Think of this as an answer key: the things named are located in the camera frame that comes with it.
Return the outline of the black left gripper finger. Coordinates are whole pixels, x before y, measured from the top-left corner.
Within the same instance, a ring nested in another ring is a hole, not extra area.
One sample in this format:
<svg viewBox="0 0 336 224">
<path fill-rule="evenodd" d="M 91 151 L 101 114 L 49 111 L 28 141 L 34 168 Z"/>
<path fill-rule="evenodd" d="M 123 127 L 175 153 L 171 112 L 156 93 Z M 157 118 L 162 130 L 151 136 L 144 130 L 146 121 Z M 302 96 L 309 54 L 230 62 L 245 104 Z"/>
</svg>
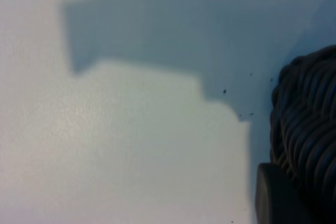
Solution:
<svg viewBox="0 0 336 224">
<path fill-rule="evenodd" d="M 258 223 L 315 223 L 286 174 L 271 163 L 258 165 L 255 208 Z"/>
</svg>

